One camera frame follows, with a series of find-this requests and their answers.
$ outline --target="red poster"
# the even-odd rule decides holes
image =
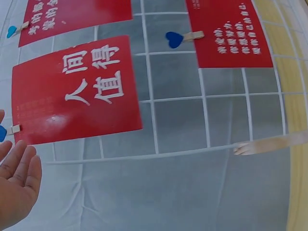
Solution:
[[[186,0],[200,68],[273,67],[251,0]]]
[[[29,0],[19,47],[72,30],[132,19],[130,0]]]
[[[54,52],[13,68],[13,124],[29,144],[142,128],[128,36]]]

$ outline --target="chinese characters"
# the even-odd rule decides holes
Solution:
[[[37,30],[40,28],[43,31],[53,29],[55,26],[55,17],[57,15],[58,0],[50,0],[47,4],[44,5],[42,0],[37,0],[33,6],[32,12],[34,13],[31,18],[31,27],[29,28],[28,34],[35,35]]]
[[[77,100],[85,103],[90,106],[90,103],[84,98],[78,96],[86,87],[88,83],[85,79],[82,79],[81,85],[71,94],[66,94],[65,101],[68,100]],[[121,71],[115,73],[115,77],[111,78],[96,78],[96,84],[93,85],[93,88],[97,88],[98,93],[94,96],[95,99],[106,101],[109,104],[112,104],[110,101],[111,98],[124,96],[121,82]],[[106,93],[109,90],[117,90],[116,93]]]
[[[92,49],[92,67],[97,69],[103,68],[107,69],[107,66],[110,64],[117,64],[120,60],[114,59],[113,57],[120,49],[118,47],[109,47],[109,44],[102,46],[101,48]],[[71,74],[79,71],[86,71],[88,67],[85,66],[83,59],[87,58],[88,51],[79,51],[73,54],[68,54],[63,56],[64,68],[62,73]],[[76,100],[85,103],[90,106],[90,103],[78,96],[86,87],[88,83],[84,78],[81,82],[81,85],[71,94],[66,94],[65,100]],[[110,101],[111,98],[123,96],[122,82],[121,82],[121,72],[116,71],[115,76],[111,78],[96,78],[96,84],[93,85],[94,88],[97,88],[98,93],[94,96],[95,99],[106,101],[109,104],[112,104]]]
[[[239,6],[241,21],[232,23],[227,21],[222,27],[213,31],[217,52],[219,54],[261,54],[261,48],[254,32],[254,25],[249,17],[247,6],[241,3]]]
[[[92,66],[100,69],[107,69],[107,66],[110,64],[117,64],[120,60],[111,60],[110,58],[114,56],[116,52],[120,49],[118,47],[109,47],[109,45],[105,45],[98,49],[93,49],[91,51],[92,54]],[[70,55],[63,56],[63,73],[70,74],[78,71],[85,71],[88,68],[83,66],[82,59],[87,54],[87,51],[79,51]]]

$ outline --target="white grid wall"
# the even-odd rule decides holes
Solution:
[[[12,4],[11,8],[15,6],[17,1],[14,1],[14,3]],[[278,2],[276,0],[273,0],[273,2],[275,3],[277,9],[280,12],[280,15],[283,17],[283,14],[280,10],[280,8],[278,7]],[[291,6],[288,4],[288,2],[284,2],[282,3],[284,4],[285,7],[290,8],[290,10],[293,10],[291,8]],[[280,85],[280,79],[279,79],[279,75],[277,72],[277,67],[276,67],[276,63],[275,63],[275,57],[283,57],[283,58],[291,58],[291,59],[295,59],[300,67],[300,61],[308,61],[307,59],[303,58],[299,58],[298,54],[296,52],[295,49],[295,44],[292,40],[291,37],[291,31],[295,31],[297,33],[301,33],[303,34],[303,31],[300,29],[294,29],[294,28],[289,28],[286,21],[283,20],[283,24],[277,24],[277,23],[271,23],[271,22],[267,22],[267,21],[262,21],[260,15],[259,19],[261,20],[261,24],[264,27],[264,23],[267,24],[273,24],[276,26],[283,26],[287,32],[288,35],[292,41],[292,46],[293,49],[295,51],[295,57],[292,56],[285,56],[285,55],[276,55],[273,54],[273,50],[272,47],[270,47],[270,53],[272,55],[272,60],[274,63],[274,74],[275,74],[275,79],[276,79],[276,84],[277,84],[277,91],[273,91],[273,92],[250,92],[250,86],[249,86],[249,81],[248,81],[248,76],[247,76],[247,69],[242,68],[241,69],[241,73],[242,73],[242,77],[243,77],[243,84],[244,84],[244,92],[242,93],[231,93],[231,94],[215,94],[215,95],[207,95],[206,94],[206,90],[205,90],[205,85],[207,84],[205,81],[205,74],[203,72],[202,69],[198,69],[197,73],[198,73],[198,80],[199,80],[199,84],[200,84],[200,95],[194,95],[194,96],[183,96],[183,97],[165,97],[165,98],[156,98],[155,97],[155,90],[154,90],[154,77],[153,77],[153,57],[162,57],[162,56],[166,56],[166,55],[191,55],[191,56],[195,56],[195,50],[191,47],[189,47],[187,50],[186,47],[182,48],[182,50],[180,49],[172,51],[170,49],[165,49],[165,51],[162,49],[161,51],[154,51],[155,49],[151,49],[151,42],[150,42],[150,35],[152,36],[152,31],[150,31],[149,26],[152,23],[153,19],[157,19],[155,17],[168,17],[168,16],[174,16],[174,17],[183,17],[186,22],[188,23],[188,13],[187,12],[146,12],[146,6],[145,6],[145,1],[144,0],[140,0],[140,5],[137,4],[138,7],[136,7],[136,9],[134,9],[134,21],[141,21],[142,23],[142,34],[143,34],[143,41],[144,41],[144,51],[142,52],[135,52],[134,51],[134,47],[132,45],[132,53],[133,53],[133,57],[144,57],[145,58],[145,63],[146,63],[146,75],[147,75],[147,84],[148,84],[148,93],[149,93],[149,97],[148,99],[142,99],[140,100],[140,106],[142,105],[149,105],[150,108],[150,112],[151,112],[151,120],[152,120],[152,130],[153,130],[153,143],[154,143],[154,153],[153,154],[148,154],[148,155],[131,155],[131,156],[119,156],[119,157],[106,157],[107,151],[105,150],[105,145],[106,143],[103,141],[102,137],[98,138],[98,145],[99,145],[99,150],[100,150],[100,158],[89,158],[86,159],[84,156],[84,149],[85,149],[85,142],[86,139],[80,139],[78,140],[79,142],[79,147],[80,147],[80,152],[79,152],[79,156],[77,159],[68,159],[68,160],[59,160],[57,159],[56,156],[56,144],[53,143],[51,144],[51,146],[48,145],[48,148],[51,149],[51,153],[52,153],[52,159],[48,159],[45,161],[45,164],[47,165],[67,165],[67,164],[83,164],[83,163],[89,163],[89,162],[107,162],[107,161],[118,161],[118,160],[140,160],[140,159],[152,159],[152,158],[163,158],[163,157],[170,157],[170,156],[178,156],[178,155],[190,155],[190,154],[197,154],[197,153],[205,153],[205,152],[210,152],[210,151],[214,151],[214,150],[227,150],[230,148],[233,148],[234,145],[230,144],[231,140],[229,141],[229,143],[227,143],[226,145],[219,145],[219,146],[215,146],[212,145],[211,142],[211,132],[210,132],[210,122],[209,122],[209,113],[210,111],[208,110],[208,100],[210,99],[218,99],[218,98],[239,98],[239,97],[245,97],[246,99],[246,106],[247,106],[247,117],[248,117],[248,130],[249,130],[249,135],[247,137],[247,140],[253,140],[254,139],[254,126],[253,126],[253,115],[252,115],[252,103],[251,103],[251,97],[253,96],[277,96],[279,98],[279,102],[280,102],[280,113],[281,113],[281,119],[282,119],[282,134],[286,134],[286,118],[285,118],[285,113],[284,113],[284,103],[283,103],[283,96],[285,94],[304,94],[305,95],[305,104],[306,104],[306,111],[308,112],[308,103],[307,103],[307,90],[305,87],[305,83],[304,83],[304,77],[303,77],[303,73],[301,71],[301,80],[302,80],[302,85],[303,85],[303,92],[282,92],[281,89],[281,85]],[[18,17],[19,19],[21,18],[19,14],[17,14],[17,16],[13,15],[12,17]],[[95,26],[93,29],[88,29],[89,31],[93,31],[93,34],[91,35],[91,41],[96,41],[98,39],[101,39],[100,37],[100,26]],[[5,34],[5,27],[2,31],[1,37],[3,37],[3,35]],[[31,56],[27,56],[27,59],[33,59],[35,57],[38,56],[42,56],[46,53],[49,52],[53,52],[57,49],[55,49],[56,47],[56,40],[57,40],[57,36],[52,37],[52,38],[48,38],[48,39],[44,39],[44,41],[42,41],[41,46],[42,47],[46,47],[46,44],[50,44],[51,49],[48,50],[44,50],[41,49],[39,52],[35,53],[33,52],[33,55]],[[14,44],[16,46],[16,40],[12,40],[12,41],[7,41],[5,40],[1,40],[0,41],[0,46],[2,46],[1,48],[1,54],[3,56],[3,50],[5,50],[5,47],[7,46],[11,46],[12,44]],[[17,63],[19,64],[21,61],[21,56],[23,55],[23,49],[25,50],[25,53],[29,53],[28,51],[33,49],[31,48],[32,45],[33,47],[40,47],[39,42],[36,42],[34,44],[30,44],[28,46],[22,47],[22,48],[18,48],[18,52],[17,52]],[[10,79],[4,78],[4,79],[0,79],[0,84],[3,81],[10,81]],[[191,102],[193,100],[200,100],[202,101],[202,105],[203,105],[203,120],[204,120],[204,131],[205,131],[205,136],[206,136],[206,146],[204,146],[204,148],[198,148],[198,149],[189,149],[189,150],[183,150],[183,151],[174,151],[174,152],[162,152],[161,151],[161,147],[160,147],[160,142],[159,142],[159,134],[158,134],[158,124],[157,124],[157,108],[156,108],[156,104],[157,103],[163,103],[163,102]],[[5,118],[5,122],[4,123],[12,123],[12,117],[10,115],[8,115]]]

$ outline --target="blue heart clip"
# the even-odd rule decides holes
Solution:
[[[184,36],[179,33],[169,31],[166,33],[166,39],[169,40],[169,47],[175,49],[181,45],[184,40]]]

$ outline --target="heart-shaped clip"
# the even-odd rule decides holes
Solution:
[[[0,125],[0,142],[4,141],[7,133],[7,130]]]
[[[10,26],[8,29],[8,34],[7,38],[9,39],[10,37],[14,36],[17,33],[20,33],[23,29],[29,27],[29,22],[23,23],[20,27],[15,27],[15,26]]]
[[[184,40],[184,36],[176,32],[169,31],[166,33],[166,39],[169,40],[169,47],[175,49],[181,45]]]
[[[12,37],[13,34],[15,34],[16,30],[17,30],[17,27],[15,27],[15,26],[10,26],[9,29],[8,29],[8,34],[7,34],[6,37],[7,37],[8,39],[9,39],[10,37]]]
[[[182,42],[191,42],[194,39],[201,39],[204,37],[203,31],[191,32],[181,35],[179,33],[169,31],[166,33],[166,39],[169,40],[169,47],[175,49],[181,45]]]

